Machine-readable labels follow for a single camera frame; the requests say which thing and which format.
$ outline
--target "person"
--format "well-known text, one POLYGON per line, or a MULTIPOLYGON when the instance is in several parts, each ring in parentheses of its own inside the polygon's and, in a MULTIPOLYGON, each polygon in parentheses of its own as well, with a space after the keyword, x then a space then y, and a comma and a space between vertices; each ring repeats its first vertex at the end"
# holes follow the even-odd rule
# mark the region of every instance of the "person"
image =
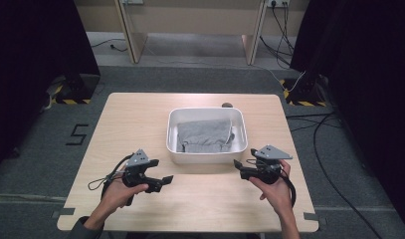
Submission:
MULTIPOLYGON (((280 160, 283 171, 290 176, 290 165, 280 160)), ((261 191, 261 200, 267 199, 280 218, 284 239, 300 239, 299 229, 293 213, 291 194, 286 183, 279 178, 274 184, 266 184, 259 178, 250 177, 249 181, 261 191)), ((126 187, 120 178, 114 180, 103 195, 100 204, 91 216, 78 220, 68 239, 98 239, 103 231, 103 224, 117 208, 122 208, 132 195, 145 191, 147 184, 126 187)))

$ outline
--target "electrical socket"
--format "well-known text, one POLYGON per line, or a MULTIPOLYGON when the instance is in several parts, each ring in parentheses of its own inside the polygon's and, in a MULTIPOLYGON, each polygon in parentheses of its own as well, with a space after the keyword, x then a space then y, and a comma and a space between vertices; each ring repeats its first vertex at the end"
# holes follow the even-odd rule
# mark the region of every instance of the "electrical socket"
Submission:
MULTIPOLYGON (((284 3, 287 3, 287 6, 290 5, 290 0, 275 0, 276 1, 276 8, 284 8, 286 7, 284 3)), ((273 0, 267 0, 267 6, 273 6, 273 0)))

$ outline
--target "gray carpet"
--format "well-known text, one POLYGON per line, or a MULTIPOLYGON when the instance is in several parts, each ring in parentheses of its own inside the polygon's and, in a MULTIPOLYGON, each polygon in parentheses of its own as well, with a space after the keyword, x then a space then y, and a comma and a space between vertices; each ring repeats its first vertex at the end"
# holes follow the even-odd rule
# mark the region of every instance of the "gray carpet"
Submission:
MULTIPOLYGON (((298 76, 290 71, 275 73, 279 79, 298 76)), ((282 99, 287 116, 333 111, 329 101, 325 108, 287 105, 280 84, 264 70, 101 67, 101 80, 90 104, 52 105, 39 116, 19 145, 20 156, 7 158, 0 165, 0 238, 66 237, 66 232, 57 229, 53 213, 63 208, 103 105, 114 92, 275 94, 282 99), (80 141, 71 137, 77 123, 88 125, 77 131, 87 136, 82 145, 66 145, 80 141), (24 195, 33 196, 25 199, 24 195)), ((302 237, 376 238, 332 188, 319 166, 313 147, 316 124, 306 119, 320 121, 322 118, 289 119, 320 222, 317 232, 302 237)), ((405 226, 377 179, 362 167, 337 116, 331 116, 318 129, 316 148, 328 177, 382 238, 405 238, 405 226)), ((124 238, 123 233, 111 236, 124 238)), ((102 238, 109 238, 108 233, 102 238)), ((267 234, 267 238, 281 237, 267 234)))

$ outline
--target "gray cloth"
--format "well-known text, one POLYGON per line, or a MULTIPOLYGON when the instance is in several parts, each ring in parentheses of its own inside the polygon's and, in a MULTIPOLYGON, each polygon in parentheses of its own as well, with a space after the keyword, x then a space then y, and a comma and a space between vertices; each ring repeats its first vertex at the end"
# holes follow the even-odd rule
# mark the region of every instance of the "gray cloth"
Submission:
POLYGON ((230 120, 201 120, 177 125, 177 152, 228 152, 234 135, 230 120))

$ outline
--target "hand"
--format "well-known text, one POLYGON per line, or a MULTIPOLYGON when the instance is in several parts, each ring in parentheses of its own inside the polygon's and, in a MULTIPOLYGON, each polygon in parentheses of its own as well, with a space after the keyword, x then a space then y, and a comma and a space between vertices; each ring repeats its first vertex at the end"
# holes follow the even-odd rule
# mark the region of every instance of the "hand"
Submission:
MULTIPOLYGON (((282 159, 280 160, 280 164, 283 167, 284 176, 290 176, 290 165, 282 159)), ((283 210, 292 208, 290 190, 282 178, 279 177, 274 184, 267 184, 256 177, 250 177, 249 181, 261 189, 262 195, 260 199, 264 200, 267 198, 277 214, 280 215, 283 210)))
POLYGON ((105 220, 112 215, 118 207, 122 208, 127 203, 128 198, 148 189, 147 184, 126 187, 122 182, 121 176, 122 174, 117 174, 114 177, 116 179, 113 180, 106 189, 100 204, 91 214, 90 218, 85 222, 84 226, 88 229, 100 229, 105 220))

